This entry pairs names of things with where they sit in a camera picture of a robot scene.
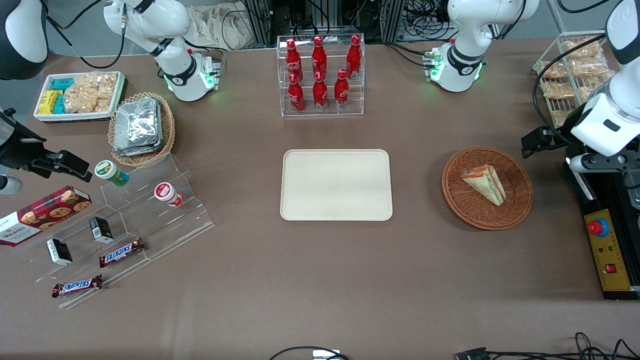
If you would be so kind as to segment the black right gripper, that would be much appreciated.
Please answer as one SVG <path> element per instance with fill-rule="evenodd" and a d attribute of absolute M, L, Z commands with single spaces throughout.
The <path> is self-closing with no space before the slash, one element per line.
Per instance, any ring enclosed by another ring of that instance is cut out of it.
<path fill-rule="evenodd" d="M 51 152 L 47 160 L 37 159 L 44 153 L 45 137 L 16 121 L 13 108 L 0 110 L 0 164 L 10 169 L 20 169 L 30 164 L 30 171 L 48 179 L 52 172 L 68 174 L 82 182 L 90 182 L 93 174 L 90 164 L 68 150 Z"/>

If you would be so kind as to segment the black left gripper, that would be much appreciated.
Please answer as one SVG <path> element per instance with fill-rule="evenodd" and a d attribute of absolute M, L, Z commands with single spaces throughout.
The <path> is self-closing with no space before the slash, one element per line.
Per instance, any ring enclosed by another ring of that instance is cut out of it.
<path fill-rule="evenodd" d="M 563 125 L 557 128 L 542 126 L 532 130 L 521 138 L 522 158 L 529 158 L 543 151 L 572 147 L 574 136 L 571 129 L 571 126 Z"/>

